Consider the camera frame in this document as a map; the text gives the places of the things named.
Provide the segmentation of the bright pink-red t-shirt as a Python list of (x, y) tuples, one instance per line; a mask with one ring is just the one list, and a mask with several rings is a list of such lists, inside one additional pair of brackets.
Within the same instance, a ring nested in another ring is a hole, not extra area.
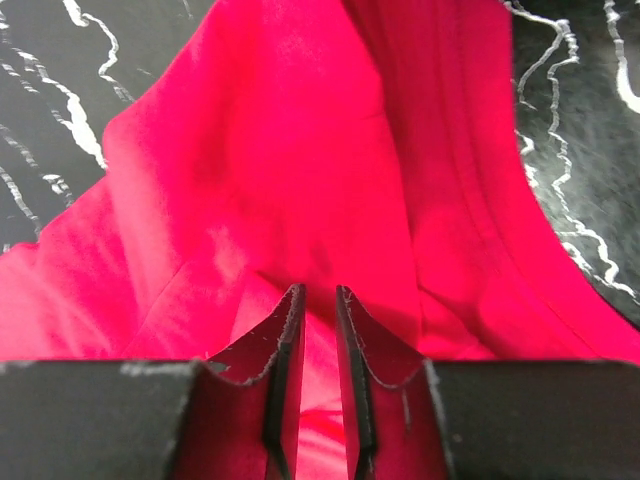
[(639, 360), (515, 135), (498, 1), (219, 1), (1, 258), (1, 356), (192, 359), (307, 288), (297, 475), (347, 475), (335, 290), (443, 360)]

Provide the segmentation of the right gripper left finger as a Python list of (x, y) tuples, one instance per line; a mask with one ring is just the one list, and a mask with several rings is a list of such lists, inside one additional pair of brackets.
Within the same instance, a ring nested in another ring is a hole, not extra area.
[(5, 479), (291, 479), (306, 290), (207, 360), (1, 366)]

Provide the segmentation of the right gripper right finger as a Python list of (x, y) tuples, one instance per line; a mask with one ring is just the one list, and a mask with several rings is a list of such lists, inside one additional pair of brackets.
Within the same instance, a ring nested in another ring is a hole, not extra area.
[(336, 290), (352, 479), (635, 479), (639, 370), (617, 361), (437, 361)]

